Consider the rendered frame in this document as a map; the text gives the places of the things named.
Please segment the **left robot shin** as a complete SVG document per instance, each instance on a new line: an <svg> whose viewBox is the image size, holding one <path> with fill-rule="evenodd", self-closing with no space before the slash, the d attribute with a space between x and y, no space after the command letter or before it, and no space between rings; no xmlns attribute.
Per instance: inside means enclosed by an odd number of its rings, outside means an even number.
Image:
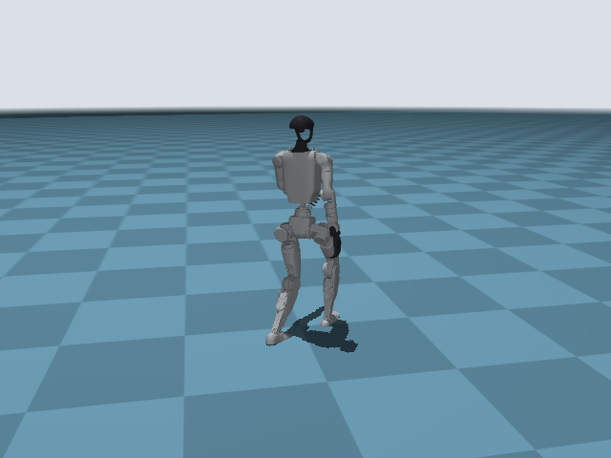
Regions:
<svg viewBox="0 0 611 458"><path fill-rule="evenodd" d="M283 286L278 295L277 304L276 304L276 308L277 308L276 316L275 316L275 321L273 323L272 330L271 330L271 333L275 330L276 335L281 333L282 328L284 327L286 318L290 314L293 308L293 305L296 301L296 298L298 296L298 291L297 292L285 291L284 280L283 280Z"/></svg>

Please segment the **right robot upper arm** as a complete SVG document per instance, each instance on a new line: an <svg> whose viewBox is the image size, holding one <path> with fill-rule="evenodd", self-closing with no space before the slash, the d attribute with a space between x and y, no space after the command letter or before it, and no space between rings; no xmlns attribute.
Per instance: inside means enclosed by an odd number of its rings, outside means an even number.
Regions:
<svg viewBox="0 0 611 458"><path fill-rule="evenodd" d="M332 200L332 181L333 181L333 159L331 156L322 153L316 154L316 163L320 166L321 181L323 190L320 191L320 196L323 201Z"/></svg>

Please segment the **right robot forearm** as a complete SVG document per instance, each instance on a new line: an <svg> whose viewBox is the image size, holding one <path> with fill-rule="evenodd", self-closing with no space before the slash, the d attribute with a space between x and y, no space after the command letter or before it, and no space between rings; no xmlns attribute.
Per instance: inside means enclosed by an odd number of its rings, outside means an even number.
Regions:
<svg viewBox="0 0 611 458"><path fill-rule="evenodd" d="M336 229L336 233L340 230L340 225L338 223L338 216L337 216L337 210L336 210L336 197L335 197L335 192L332 188L332 201L328 201L327 203L324 204L325 209L326 209L326 216L327 216L327 224L328 224L328 232L329 232L329 227L330 226L334 226ZM330 232L329 232L330 233Z"/></svg>

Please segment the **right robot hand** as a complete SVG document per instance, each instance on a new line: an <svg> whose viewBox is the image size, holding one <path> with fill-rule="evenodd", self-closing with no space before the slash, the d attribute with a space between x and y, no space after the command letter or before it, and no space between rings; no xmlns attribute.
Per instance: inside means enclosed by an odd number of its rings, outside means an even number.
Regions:
<svg viewBox="0 0 611 458"><path fill-rule="evenodd" d="M334 255L330 258L335 259L341 252L341 239L339 236L341 232L338 231L336 233L336 229L334 226L329 227L329 232L330 232L330 235L333 237L333 245L334 245Z"/></svg>

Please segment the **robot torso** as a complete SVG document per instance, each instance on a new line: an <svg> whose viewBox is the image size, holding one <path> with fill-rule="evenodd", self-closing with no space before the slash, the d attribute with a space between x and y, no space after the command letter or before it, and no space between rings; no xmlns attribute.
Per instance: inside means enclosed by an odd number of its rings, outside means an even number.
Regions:
<svg viewBox="0 0 611 458"><path fill-rule="evenodd" d="M295 208L294 216L289 217L288 234L298 239L312 239L309 229L316 220L310 213L312 206L306 204L317 201L321 191L320 166L315 158L315 153L320 152L307 147L308 152L291 153L290 147L282 157L284 191L290 203L300 205Z"/></svg>

